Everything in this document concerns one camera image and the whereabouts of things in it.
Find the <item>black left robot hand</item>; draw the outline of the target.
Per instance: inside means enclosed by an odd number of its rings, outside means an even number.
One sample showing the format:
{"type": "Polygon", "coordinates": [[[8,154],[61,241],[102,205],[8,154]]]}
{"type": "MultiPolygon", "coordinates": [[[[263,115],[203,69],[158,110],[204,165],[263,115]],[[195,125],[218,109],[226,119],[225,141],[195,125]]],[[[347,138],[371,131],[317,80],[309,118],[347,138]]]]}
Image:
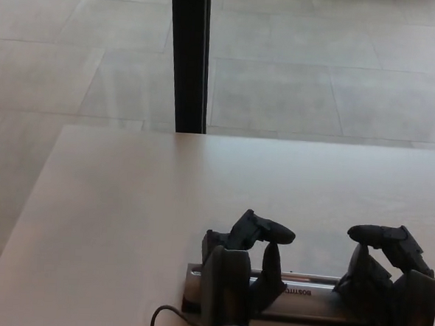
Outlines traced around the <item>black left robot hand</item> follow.
{"type": "Polygon", "coordinates": [[[250,319],[270,307],[287,289],[282,281],[279,245],[291,244],[295,233],[280,223],[247,210],[222,234],[208,230],[202,241],[201,319],[203,326],[249,326],[250,319]],[[248,251],[266,242],[262,269],[251,279],[248,251]]]}

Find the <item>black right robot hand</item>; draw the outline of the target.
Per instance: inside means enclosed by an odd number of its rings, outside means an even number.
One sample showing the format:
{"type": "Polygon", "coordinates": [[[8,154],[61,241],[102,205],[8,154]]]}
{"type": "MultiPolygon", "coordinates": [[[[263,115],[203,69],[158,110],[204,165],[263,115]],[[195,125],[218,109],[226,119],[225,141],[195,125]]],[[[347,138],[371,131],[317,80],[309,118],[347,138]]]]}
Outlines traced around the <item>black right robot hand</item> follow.
{"type": "Polygon", "coordinates": [[[435,276],[404,226],[352,226],[358,245],[334,290],[371,326],[434,326],[435,276]]]}

